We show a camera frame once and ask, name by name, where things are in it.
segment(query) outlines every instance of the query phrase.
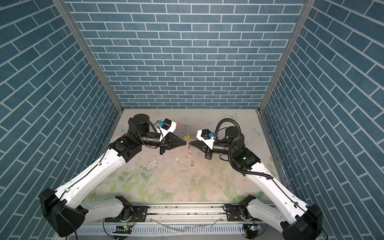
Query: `brick wallpaper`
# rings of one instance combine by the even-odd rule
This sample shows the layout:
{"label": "brick wallpaper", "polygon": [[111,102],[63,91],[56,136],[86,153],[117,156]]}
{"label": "brick wallpaper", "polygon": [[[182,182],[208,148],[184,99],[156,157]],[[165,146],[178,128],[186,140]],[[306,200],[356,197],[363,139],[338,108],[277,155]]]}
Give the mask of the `brick wallpaper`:
{"label": "brick wallpaper", "polygon": [[37,198],[97,157],[117,110],[51,0],[0,1],[0,239],[54,231]]}
{"label": "brick wallpaper", "polygon": [[384,239],[384,4],[317,0],[265,117],[331,239]]}
{"label": "brick wallpaper", "polygon": [[256,108],[304,0],[66,1],[125,108]]}

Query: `blue brick wall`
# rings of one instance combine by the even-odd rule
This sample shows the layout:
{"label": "blue brick wall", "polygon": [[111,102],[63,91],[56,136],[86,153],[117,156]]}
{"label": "blue brick wall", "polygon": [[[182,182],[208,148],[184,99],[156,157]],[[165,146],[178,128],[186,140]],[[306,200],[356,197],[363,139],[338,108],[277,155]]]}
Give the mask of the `blue brick wall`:
{"label": "blue brick wall", "polygon": [[0,6],[0,239],[50,238],[37,196],[100,153],[118,113],[51,0]]}
{"label": "blue brick wall", "polygon": [[384,4],[317,0],[265,109],[330,237],[384,239]]}
{"label": "blue brick wall", "polygon": [[66,1],[125,108],[258,107],[303,2]]}

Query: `floral tabletop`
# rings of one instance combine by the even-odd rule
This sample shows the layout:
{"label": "floral tabletop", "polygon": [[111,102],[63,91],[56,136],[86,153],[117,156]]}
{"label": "floral tabletop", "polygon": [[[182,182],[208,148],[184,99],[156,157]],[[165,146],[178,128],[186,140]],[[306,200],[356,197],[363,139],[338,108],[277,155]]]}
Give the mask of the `floral tabletop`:
{"label": "floral tabletop", "polygon": [[[177,122],[174,133],[187,142],[196,140],[196,132],[208,128],[214,131],[223,118],[232,118],[240,124],[245,145],[255,153],[277,179],[277,172],[269,148],[254,110],[239,109],[126,109],[112,136],[111,142],[128,130],[128,119],[144,113],[154,123],[165,118]],[[226,122],[221,127],[231,126]],[[125,196],[130,202],[228,202],[240,201],[248,194],[269,200],[248,178],[231,168],[228,162],[214,154],[212,160],[204,153],[190,147],[190,159],[186,158],[187,146],[181,146],[163,155],[159,149],[142,147],[142,151],[128,163],[105,178],[84,201],[101,201],[116,195]]]}

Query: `floral tablecloth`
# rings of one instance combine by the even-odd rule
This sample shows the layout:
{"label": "floral tablecloth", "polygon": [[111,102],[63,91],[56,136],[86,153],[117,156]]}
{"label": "floral tablecloth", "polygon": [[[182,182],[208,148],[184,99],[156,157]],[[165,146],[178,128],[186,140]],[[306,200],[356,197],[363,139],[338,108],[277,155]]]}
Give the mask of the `floral tablecloth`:
{"label": "floral tablecloth", "polygon": [[[144,113],[152,122],[171,119],[177,122],[175,134],[183,138],[187,132],[196,140],[196,132],[208,128],[214,131],[223,118],[232,118],[240,124],[246,146],[253,151],[277,179],[275,165],[264,139],[261,125],[254,110],[230,109],[126,109],[112,136],[111,142],[128,130],[128,119]],[[242,174],[231,168],[228,162],[214,154],[212,160],[203,152],[190,147],[190,159],[185,154],[187,146],[181,146],[164,155],[159,149],[142,147],[142,151],[128,163],[116,169],[104,179],[85,201],[99,201],[123,195],[131,202],[227,202],[240,201],[248,194],[269,200],[263,192]]]}

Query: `robotic arm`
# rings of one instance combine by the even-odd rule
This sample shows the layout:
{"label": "robotic arm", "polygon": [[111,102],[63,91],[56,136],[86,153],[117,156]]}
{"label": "robotic arm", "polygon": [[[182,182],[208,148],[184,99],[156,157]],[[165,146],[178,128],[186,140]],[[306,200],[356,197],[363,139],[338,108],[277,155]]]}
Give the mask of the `robotic arm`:
{"label": "robotic arm", "polygon": [[[226,128],[225,137],[219,140],[217,133],[224,122],[231,122],[235,126]],[[245,147],[244,135],[237,122],[223,119],[214,133],[203,129],[197,132],[196,137],[198,140],[190,142],[190,145],[203,151],[206,159],[212,159],[213,153],[227,155],[226,161],[232,168],[257,184],[276,205],[264,205],[259,199],[249,195],[239,203],[243,219],[261,219],[279,230],[285,240],[314,240],[318,237],[322,230],[321,209],[315,204],[308,206],[279,181],[273,179],[260,159]]]}
{"label": "robotic arm", "polygon": [[135,115],[128,123],[128,132],[111,143],[103,156],[56,190],[47,188],[39,195],[43,216],[59,236],[68,236],[83,223],[102,218],[129,220],[133,213],[132,205],[123,196],[93,203],[84,203],[83,199],[110,173],[139,153],[142,145],[160,148],[160,154],[163,154],[186,144],[173,134],[176,123],[169,119],[158,121],[161,127],[157,129],[145,114]]}

